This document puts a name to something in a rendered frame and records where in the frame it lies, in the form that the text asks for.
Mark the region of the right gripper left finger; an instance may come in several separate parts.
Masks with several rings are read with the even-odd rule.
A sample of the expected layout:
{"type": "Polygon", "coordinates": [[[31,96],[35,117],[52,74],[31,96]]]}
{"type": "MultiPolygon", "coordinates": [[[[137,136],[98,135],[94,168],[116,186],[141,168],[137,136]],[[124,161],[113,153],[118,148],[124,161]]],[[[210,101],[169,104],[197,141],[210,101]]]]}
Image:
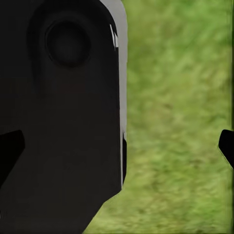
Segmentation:
{"type": "Polygon", "coordinates": [[[25,149],[21,130],[0,135],[0,188],[25,149]]]}

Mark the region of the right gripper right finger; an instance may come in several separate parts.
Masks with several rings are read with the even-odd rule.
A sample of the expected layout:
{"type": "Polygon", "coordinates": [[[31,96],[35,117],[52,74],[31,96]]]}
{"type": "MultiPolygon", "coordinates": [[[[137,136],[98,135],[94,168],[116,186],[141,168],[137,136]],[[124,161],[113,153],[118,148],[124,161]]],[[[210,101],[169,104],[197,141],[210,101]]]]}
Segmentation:
{"type": "Polygon", "coordinates": [[[222,130],[218,146],[234,169],[234,132],[222,130]]]}

